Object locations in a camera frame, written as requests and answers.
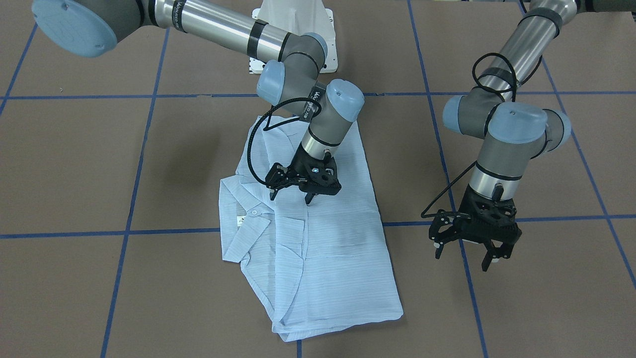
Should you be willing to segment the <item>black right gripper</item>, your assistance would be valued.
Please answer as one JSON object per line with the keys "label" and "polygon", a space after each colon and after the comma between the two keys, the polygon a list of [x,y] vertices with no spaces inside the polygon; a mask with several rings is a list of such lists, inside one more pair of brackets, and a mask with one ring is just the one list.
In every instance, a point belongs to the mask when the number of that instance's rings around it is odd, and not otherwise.
{"label": "black right gripper", "polygon": [[275,163],[266,175],[265,185],[269,189],[270,201],[274,201],[279,190],[297,185],[307,193],[305,204],[311,204],[316,195],[336,195],[342,188],[337,177],[335,158],[330,151],[316,159],[300,145],[288,167]]}

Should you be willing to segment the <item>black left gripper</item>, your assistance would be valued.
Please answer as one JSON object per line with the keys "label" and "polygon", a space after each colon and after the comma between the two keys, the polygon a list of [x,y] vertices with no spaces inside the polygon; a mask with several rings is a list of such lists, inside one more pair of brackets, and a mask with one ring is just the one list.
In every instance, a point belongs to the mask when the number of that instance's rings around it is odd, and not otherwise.
{"label": "black left gripper", "polygon": [[[429,215],[433,218],[429,239],[434,242],[435,259],[441,258],[445,244],[455,240],[484,244],[483,272],[491,263],[510,258],[512,247],[518,242],[522,230],[515,222],[515,203],[513,199],[502,199],[504,193],[502,184],[495,185],[493,198],[484,197],[468,186],[459,211],[439,209]],[[493,241],[502,244],[496,247]]]}

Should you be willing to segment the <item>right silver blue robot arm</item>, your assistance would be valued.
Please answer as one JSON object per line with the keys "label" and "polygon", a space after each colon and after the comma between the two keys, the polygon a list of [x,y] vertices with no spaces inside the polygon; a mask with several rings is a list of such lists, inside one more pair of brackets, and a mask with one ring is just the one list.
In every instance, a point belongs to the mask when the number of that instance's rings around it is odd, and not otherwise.
{"label": "right silver blue robot arm", "polygon": [[309,126],[288,165],[274,163],[260,178],[248,157],[250,173],[268,188],[270,199],[289,186],[305,193],[306,204],[317,195],[340,192],[335,154],[364,96],[347,80],[318,81],[328,52],[320,35],[297,35],[209,0],[34,0],[30,10],[50,40],[86,58],[103,55],[136,30],[154,26],[262,61],[256,93],[271,107],[254,125],[250,140],[282,108]]}

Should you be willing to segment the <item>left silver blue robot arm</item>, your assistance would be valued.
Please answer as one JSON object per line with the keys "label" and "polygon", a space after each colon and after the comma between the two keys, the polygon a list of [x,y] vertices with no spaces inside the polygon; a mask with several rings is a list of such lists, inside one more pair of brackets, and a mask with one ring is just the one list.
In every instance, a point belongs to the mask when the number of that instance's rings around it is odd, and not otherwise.
{"label": "left silver blue robot arm", "polygon": [[518,90],[578,11],[574,0],[533,0],[504,47],[484,55],[493,58],[490,66],[481,74],[472,69],[474,88],[445,105],[444,126],[483,143],[464,171],[471,177],[459,208],[422,212],[422,218],[432,218],[428,236],[436,259],[448,243],[459,240],[485,247],[482,270],[511,257],[522,235],[513,200],[522,176],[532,159],[558,149],[571,136],[565,113],[519,102]]}

